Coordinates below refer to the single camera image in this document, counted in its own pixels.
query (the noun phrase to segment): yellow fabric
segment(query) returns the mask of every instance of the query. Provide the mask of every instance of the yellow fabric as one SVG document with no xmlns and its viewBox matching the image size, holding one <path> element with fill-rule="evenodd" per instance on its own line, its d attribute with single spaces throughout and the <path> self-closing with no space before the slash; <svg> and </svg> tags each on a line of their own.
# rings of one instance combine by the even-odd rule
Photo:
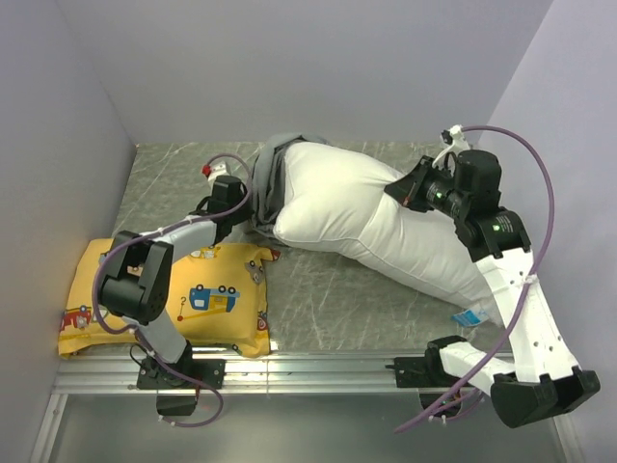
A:
<svg viewBox="0 0 617 463">
<path fill-rule="evenodd" d="M 60 355 L 89 345 L 135 341 L 128 332 L 108 334 L 93 315 L 94 273 L 111 245 L 112 239 L 91 241 L 79 261 L 58 337 Z M 277 257 L 278 252 L 253 244 L 219 244 L 176 262 L 167 311 L 177 330 L 193 345 L 228 344 L 245 357 L 268 354 L 262 261 Z M 101 310 L 112 328 L 125 325 Z"/>
</svg>

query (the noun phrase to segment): white pillow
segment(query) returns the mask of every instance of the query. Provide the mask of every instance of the white pillow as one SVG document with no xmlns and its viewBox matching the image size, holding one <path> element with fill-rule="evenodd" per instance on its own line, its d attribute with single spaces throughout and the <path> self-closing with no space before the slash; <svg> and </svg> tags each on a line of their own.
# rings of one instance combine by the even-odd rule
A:
<svg viewBox="0 0 617 463">
<path fill-rule="evenodd" d="M 365 154 L 297 143 L 285 154 L 285 196 L 274 236 L 336 252 L 501 325 L 491 290 L 452 220 L 400 206 L 384 187 L 403 175 Z"/>
</svg>

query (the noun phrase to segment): gray fabric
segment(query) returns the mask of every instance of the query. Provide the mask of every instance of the gray fabric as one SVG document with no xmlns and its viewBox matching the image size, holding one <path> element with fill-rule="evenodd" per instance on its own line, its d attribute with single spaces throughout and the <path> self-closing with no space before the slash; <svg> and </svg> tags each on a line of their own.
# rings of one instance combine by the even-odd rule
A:
<svg viewBox="0 0 617 463">
<path fill-rule="evenodd" d="M 272 229 L 284 206 L 284 157 L 287 149 L 298 142 L 330 144 L 317 135 L 300 132 L 275 135 L 261 149 L 253 167 L 253 228 L 269 237 L 274 236 Z"/>
</svg>

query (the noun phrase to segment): tabletop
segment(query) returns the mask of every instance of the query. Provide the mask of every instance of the tabletop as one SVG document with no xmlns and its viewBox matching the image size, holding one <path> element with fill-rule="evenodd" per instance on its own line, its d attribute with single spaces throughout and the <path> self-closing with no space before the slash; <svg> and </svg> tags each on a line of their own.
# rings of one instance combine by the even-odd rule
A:
<svg viewBox="0 0 617 463">
<path fill-rule="evenodd" d="M 409 172 L 433 144 L 394 142 L 335 143 Z M 115 232 L 146 232 L 169 225 L 193 210 L 207 195 L 201 167 L 220 152 L 240 155 L 250 165 L 261 143 L 146 144 L 137 156 L 124 192 Z M 233 165 L 232 174 L 244 173 Z M 253 242 L 282 252 L 266 262 L 268 321 L 278 349 L 424 349 L 430 340 L 458 334 L 480 349 L 490 348 L 502 330 L 491 322 L 463 328 L 451 320 L 462 310 L 422 294 L 330 253 L 284 247 L 236 228 L 226 242 Z"/>
</svg>

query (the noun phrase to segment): gray wall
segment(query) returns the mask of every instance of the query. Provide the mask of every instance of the gray wall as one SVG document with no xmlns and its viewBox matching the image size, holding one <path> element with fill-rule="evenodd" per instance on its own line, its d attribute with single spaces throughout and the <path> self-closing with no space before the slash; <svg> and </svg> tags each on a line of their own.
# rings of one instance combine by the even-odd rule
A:
<svg viewBox="0 0 617 463">
<path fill-rule="evenodd" d="M 550 0 L 59 0 L 136 142 L 485 123 Z"/>
<path fill-rule="evenodd" d="M 0 2 L 0 57 L 0 459 L 20 463 L 75 265 L 111 231 L 134 147 L 54 2 Z"/>
<path fill-rule="evenodd" d="M 541 281 L 565 340 L 603 390 L 572 414 L 590 462 L 617 454 L 615 307 L 617 157 L 615 107 L 617 3 L 555 0 L 491 123 L 518 131 L 546 159 L 556 195 L 555 233 Z M 517 209 L 539 246 L 546 193 L 530 156 L 497 136 L 504 204 Z"/>
</svg>

